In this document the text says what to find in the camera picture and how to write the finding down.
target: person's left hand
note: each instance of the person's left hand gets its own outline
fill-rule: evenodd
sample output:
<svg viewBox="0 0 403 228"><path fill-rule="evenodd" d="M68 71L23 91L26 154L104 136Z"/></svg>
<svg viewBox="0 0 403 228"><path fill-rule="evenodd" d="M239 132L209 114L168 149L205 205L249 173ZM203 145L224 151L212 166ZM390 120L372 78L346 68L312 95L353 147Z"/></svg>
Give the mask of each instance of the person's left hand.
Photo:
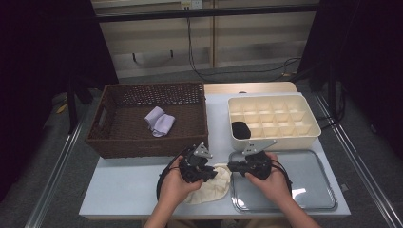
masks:
<svg viewBox="0 0 403 228"><path fill-rule="evenodd" d="M187 198L190 192L201 188L203 180L193 183L184 181L179 169L180 160L183 156L179 156L171 165L171 170L165 176L160 190L159 202L167 203L171 206L178 206Z"/></svg>

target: folded napkin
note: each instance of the folded napkin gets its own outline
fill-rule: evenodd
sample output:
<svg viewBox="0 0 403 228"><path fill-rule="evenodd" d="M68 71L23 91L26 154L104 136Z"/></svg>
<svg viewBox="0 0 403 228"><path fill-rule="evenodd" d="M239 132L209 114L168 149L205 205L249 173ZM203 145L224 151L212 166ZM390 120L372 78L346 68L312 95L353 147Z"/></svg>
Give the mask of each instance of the folded napkin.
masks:
<svg viewBox="0 0 403 228"><path fill-rule="evenodd" d="M148 115L144 118L148 123L148 129L153 131L156 122L163 114L165 114L165 112L160 107L154 107L154 109L152 109L150 113L148 113Z"/></svg>
<svg viewBox="0 0 403 228"><path fill-rule="evenodd" d="M175 117L163 114L154 125L152 135L155 137L161 137L168 134L172 125L175 122Z"/></svg>

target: white container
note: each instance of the white container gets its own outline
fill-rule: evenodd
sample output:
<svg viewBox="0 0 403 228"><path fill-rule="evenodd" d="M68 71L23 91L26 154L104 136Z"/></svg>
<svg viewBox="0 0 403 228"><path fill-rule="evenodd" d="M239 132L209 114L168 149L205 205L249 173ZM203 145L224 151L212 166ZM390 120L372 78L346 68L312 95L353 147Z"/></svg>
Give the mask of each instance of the white container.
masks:
<svg viewBox="0 0 403 228"><path fill-rule="evenodd" d="M309 149L321 130L301 95L238 97L228 100L231 143L243 151L253 140L277 140L268 150ZM234 138L232 123L244 122L251 138Z"/></svg>

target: white cloth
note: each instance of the white cloth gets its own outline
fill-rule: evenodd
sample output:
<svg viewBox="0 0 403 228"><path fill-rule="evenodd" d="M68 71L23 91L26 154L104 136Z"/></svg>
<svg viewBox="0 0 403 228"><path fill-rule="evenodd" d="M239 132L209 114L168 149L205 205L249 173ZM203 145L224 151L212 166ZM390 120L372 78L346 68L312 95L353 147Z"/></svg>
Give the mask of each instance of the white cloth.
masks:
<svg viewBox="0 0 403 228"><path fill-rule="evenodd" d="M191 192L184 200L188 204L199 204L202 202L221 199L225 196L229 189L231 181L231 172L226 163L218 163L213 165L217 173L214 179L210 179L201 185L197 191Z"/></svg>
<svg viewBox="0 0 403 228"><path fill-rule="evenodd" d="M150 113L148 113L148 115L144 118L148 123L148 129L153 131L156 122L163 114L165 114L165 112L160 107L154 107L154 109L152 109Z"/></svg>
<svg viewBox="0 0 403 228"><path fill-rule="evenodd" d="M152 135L155 137L161 137L161 136L168 134L168 132L171 129L174 122L175 122L175 117L163 114L155 122Z"/></svg>

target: black cord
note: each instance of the black cord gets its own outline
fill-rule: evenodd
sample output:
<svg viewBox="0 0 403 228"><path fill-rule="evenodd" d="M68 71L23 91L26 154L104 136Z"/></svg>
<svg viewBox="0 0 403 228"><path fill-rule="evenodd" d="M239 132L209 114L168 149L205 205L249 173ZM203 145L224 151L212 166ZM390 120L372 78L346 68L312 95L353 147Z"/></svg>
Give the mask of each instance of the black cord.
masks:
<svg viewBox="0 0 403 228"><path fill-rule="evenodd" d="M288 177L287 171L285 171L282 164L280 164L278 161L272 160L272 162L276 162L277 164L279 164L281 166L281 167L279 167L279 166L272 164L272 167L275 167L277 170L279 170L284 175L285 181L287 182L288 191L290 192L291 196L293 196L293 188L291 187L291 184L293 184L293 183L291 182L290 178Z"/></svg>
<svg viewBox="0 0 403 228"><path fill-rule="evenodd" d="M208 76L214 76L214 75L220 75L220 74L230 74L230 73L266 73L266 72L271 72L271 71L275 71L278 69L282 69L284 68L284 73L285 73L285 68L297 61L300 60L299 57L295 57L295 58L290 58L288 60L286 60L284 62L284 64L282 66L279 67L275 67L275 68L271 68L271 69L264 69L264 70L240 70L240 71L223 71L223 72L214 72L214 73L201 73L196 69L195 66L195 60L193 58L193 47L192 47L192 32L191 32L191 27L190 27L190 19L187 18L187 37L188 37L188 41L189 41L189 48L188 48L188 59L189 59L189 64L192 67L193 71L204 81L206 82L212 82L212 83L224 83L222 81L217 81L217 80L213 80L213 79L206 79L205 77ZM268 82L274 82L277 81L278 79L282 78L283 74L281 74L280 76L278 76L277 78L270 80Z"/></svg>
<svg viewBox="0 0 403 228"><path fill-rule="evenodd" d="M166 166L166 168L163 170L163 172L160 174L160 178L158 179L157 182L157 200L160 198L160 191L161 191L161 186L163 185L163 180L165 179L166 175L171 171L173 168L179 168L179 167L172 167L171 165L175 162L175 160L180 156L183 155L184 152L187 152L188 148L185 148L181 153L177 154Z"/></svg>
<svg viewBox="0 0 403 228"><path fill-rule="evenodd" d="M336 113L336 116L332 117L316 117L317 121L323 121L323 120L329 120L329 119L335 119L334 123L329 123L327 125L322 126L320 129L324 130L326 128L329 128L331 126L340 124L341 120L343 120L345 116L345 111L346 111L346 90L342 87L340 91L340 97L338 100L338 111Z"/></svg>

